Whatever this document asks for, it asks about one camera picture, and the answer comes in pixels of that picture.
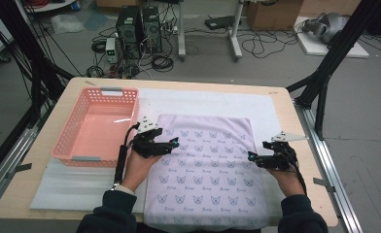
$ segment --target wrist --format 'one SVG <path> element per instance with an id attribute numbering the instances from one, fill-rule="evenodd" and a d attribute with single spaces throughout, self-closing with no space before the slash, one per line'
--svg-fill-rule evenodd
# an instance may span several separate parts
<path id="1" fill-rule="evenodd" d="M 127 189 L 131 190 L 132 192 L 135 192 L 136 189 L 138 188 L 139 184 L 132 182 L 130 180 L 123 180 L 121 182 L 121 185 L 126 187 Z"/>
<path id="2" fill-rule="evenodd" d="M 279 186 L 286 197 L 305 194 L 302 184 L 298 180 L 284 181 L 279 183 Z"/>
<path id="3" fill-rule="evenodd" d="M 118 184 L 118 185 L 115 187 L 115 190 L 117 190 L 117 191 L 122 191 L 122 192 L 125 192 L 125 193 L 130 194 L 130 195 L 135 195 L 135 192 L 134 192 L 134 191 L 132 191 L 130 188 L 125 187 L 125 186 L 123 186 L 123 185 L 121 185 L 121 184 Z"/>

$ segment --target purple printed pattern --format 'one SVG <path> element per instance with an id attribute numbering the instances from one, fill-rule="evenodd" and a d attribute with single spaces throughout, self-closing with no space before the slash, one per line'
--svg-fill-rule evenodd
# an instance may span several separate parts
<path id="1" fill-rule="evenodd" d="M 256 151 L 249 120 L 163 115 L 158 125 L 163 133 L 157 142 L 179 137 L 180 146 L 148 177 L 147 224 L 215 229 L 244 227 L 252 217 L 260 221 L 251 225 L 267 221 L 260 169 L 248 161 L 248 150 Z"/>

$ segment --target cardboard box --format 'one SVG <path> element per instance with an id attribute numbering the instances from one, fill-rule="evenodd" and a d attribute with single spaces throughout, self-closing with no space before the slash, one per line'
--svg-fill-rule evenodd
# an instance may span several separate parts
<path id="1" fill-rule="evenodd" d="M 142 6 L 142 0 L 96 0 L 100 8 L 121 8 L 121 6 Z"/>
<path id="2" fill-rule="evenodd" d="M 249 5 L 247 22 L 254 31 L 288 31 L 294 29 L 303 0 L 279 0 L 272 6 Z"/>
<path id="3" fill-rule="evenodd" d="M 300 15 L 302 17 L 317 17 L 321 13 L 337 12 L 351 16 L 361 0 L 304 0 Z"/>

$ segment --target electronic device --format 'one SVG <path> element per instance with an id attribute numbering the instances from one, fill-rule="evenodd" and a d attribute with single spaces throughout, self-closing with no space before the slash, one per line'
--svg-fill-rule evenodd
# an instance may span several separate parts
<path id="1" fill-rule="evenodd" d="M 147 7 L 142 14 L 145 37 L 148 38 L 146 52 L 162 52 L 159 10 L 157 7 Z"/>
<path id="2" fill-rule="evenodd" d="M 235 17 L 216 17 L 205 20 L 206 26 L 211 30 L 216 30 L 220 28 L 227 28 L 233 26 L 235 22 Z"/>
<path id="3" fill-rule="evenodd" d="M 309 139 L 307 136 L 289 134 L 282 131 L 275 137 L 271 138 L 272 142 L 262 142 L 265 149 L 273 150 L 273 155 L 257 155 L 254 152 L 248 151 L 248 160 L 255 162 L 255 164 L 261 168 L 275 169 L 281 172 L 296 172 L 306 195 L 306 184 L 299 171 L 296 152 L 291 148 L 288 142 L 307 139 Z"/>
<path id="4" fill-rule="evenodd" d="M 302 27 L 303 32 L 312 32 L 327 45 L 340 32 L 348 19 L 338 13 L 321 13 L 317 18 L 307 19 Z"/>
<path id="5" fill-rule="evenodd" d="M 139 59 L 142 56 L 141 43 L 145 39 L 140 7 L 122 6 L 116 23 L 121 41 L 121 52 L 126 59 Z"/>
<path id="6" fill-rule="evenodd" d="M 119 54 L 116 47 L 116 38 L 106 39 L 106 55 L 108 57 L 108 62 L 111 64 L 118 63 Z"/>
<path id="7" fill-rule="evenodd" d="M 137 134 L 133 137 L 133 140 L 128 143 L 127 138 L 133 129 L 136 129 Z M 167 143 L 156 143 L 154 138 L 161 135 L 162 130 L 163 129 L 159 128 L 156 123 L 148 120 L 145 116 L 142 122 L 137 122 L 127 130 L 124 142 L 119 150 L 112 189 L 121 183 L 127 151 L 130 148 L 133 148 L 137 153 L 142 155 L 142 157 L 150 158 L 152 156 L 166 155 L 179 146 L 179 138 L 171 139 Z"/>

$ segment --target hand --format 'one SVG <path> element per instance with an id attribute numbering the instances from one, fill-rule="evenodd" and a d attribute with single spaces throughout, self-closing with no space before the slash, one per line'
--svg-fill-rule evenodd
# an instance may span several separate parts
<path id="1" fill-rule="evenodd" d="M 124 172 L 121 185 L 129 188 L 133 192 L 148 177 L 151 167 L 160 160 L 161 156 L 144 158 L 135 150 L 132 150 L 126 161 L 126 170 Z"/>
<path id="2" fill-rule="evenodd" d="M 276 169 L 267 169 L 266 171 L 268 171 L 270 175 L 276 179 L 279 187 L 286 197 L 305 194 L 302 184 L 300 184 L 296 171 L 293 168 L 290 168 L 286 171 L 280 171 Z"/>

